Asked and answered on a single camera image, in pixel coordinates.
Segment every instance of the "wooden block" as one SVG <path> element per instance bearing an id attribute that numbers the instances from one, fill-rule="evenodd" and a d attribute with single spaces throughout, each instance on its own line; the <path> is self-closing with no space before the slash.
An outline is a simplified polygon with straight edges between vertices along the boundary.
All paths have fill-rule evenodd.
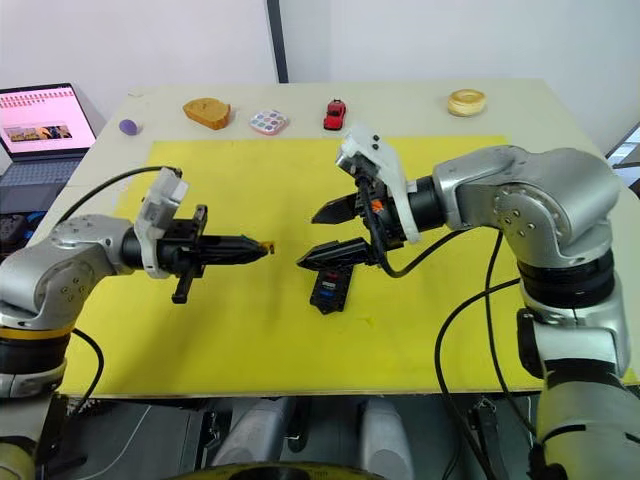
<path id="1" fill-rule="evenodd" d="M 216 98 L 196 98 L 186 103 L 182 110 L 191 120 L 219 130 L 229 123 L 231 105 L 222 103 Z"/>

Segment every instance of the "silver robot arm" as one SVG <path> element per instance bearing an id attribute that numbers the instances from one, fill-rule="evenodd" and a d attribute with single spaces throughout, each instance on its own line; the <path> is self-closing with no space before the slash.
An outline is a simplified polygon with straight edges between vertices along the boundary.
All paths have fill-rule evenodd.
<path id="1" fill-rule="evenodd" d="M 640 402 L 620 382 L 630 346 L 607 219 L 619 184 L 606 164 L 574 149 L 532 154 L 501 146 L 407 181 L 393 149 L 360 126 L 347 135 L 336 164 L 356 179 L 360 194 L 327 203 L 314 223 L 360 215 L 384 250 L 443 224 L 504 233 L 525 305 L 517 315 L 520 358 L 545 380 L 532 477 L 589 480 L 640 472 Z M 364 205 L 363 194 L 375 210 Z M 312 270 L 383 264 L 373 239 L 372 233 L 372 246 L 362 239 L 321 245 L 298 264 Z"/>
<path id="2" fill-rule="evenodd" d="M 186 191 L 184 181 L 162 169 L 135 224 L 74 217 L 0 264 L 0 478 L 33 478 L 35 447 L 63 379 L 71 332 L 100 280 L 134 270 L 152 278 L 173 274 L 179 282 L 172 300 L 185 303 L 205 266 L 273 253 L 272 245 L 243 235 L 204 235 L 204 205 L 192 219 L 174 219 Z"/>

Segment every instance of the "white wall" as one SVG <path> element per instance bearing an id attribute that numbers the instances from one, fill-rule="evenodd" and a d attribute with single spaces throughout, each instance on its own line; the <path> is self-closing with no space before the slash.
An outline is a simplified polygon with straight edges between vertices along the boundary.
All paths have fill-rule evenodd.
<path id="1" fill-rule="evenodd" d="M 135 86 L 276 79 L 264 0 L 0 0 L 0 87 L 71 82 L 97 130 Z"/>
<path id="2" fill-rule="evenodd" d="M 543 78 L 603 152 L 640 120 L 638 0 L 280 0 L 280 9 L 292 82 Z"/>

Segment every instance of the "red toy car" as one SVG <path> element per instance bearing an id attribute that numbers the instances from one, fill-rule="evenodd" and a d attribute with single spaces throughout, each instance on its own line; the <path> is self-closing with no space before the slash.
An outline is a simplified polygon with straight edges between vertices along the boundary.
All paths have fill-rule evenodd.
<path id="1" fill-rule="evenodd" d="M 347 106 L 342 100 L 333 99 L 327 106 L 327 115 L 324 117 L 325 130 L 340 130 L 344 123 Z"/>

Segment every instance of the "purple ball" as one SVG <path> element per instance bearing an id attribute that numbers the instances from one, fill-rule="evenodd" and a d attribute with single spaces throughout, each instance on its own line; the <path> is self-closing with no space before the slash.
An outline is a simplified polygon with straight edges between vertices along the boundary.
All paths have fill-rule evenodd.
<path id="1" fill-rule="evenodd" d="M 136 122 L 129 120 L 128 118 L 122 120 L 118 126 L 120 127 L 120 131 L 127 135 L 133 136 L 138 133 L 138 126 L 136 125 Z"/>

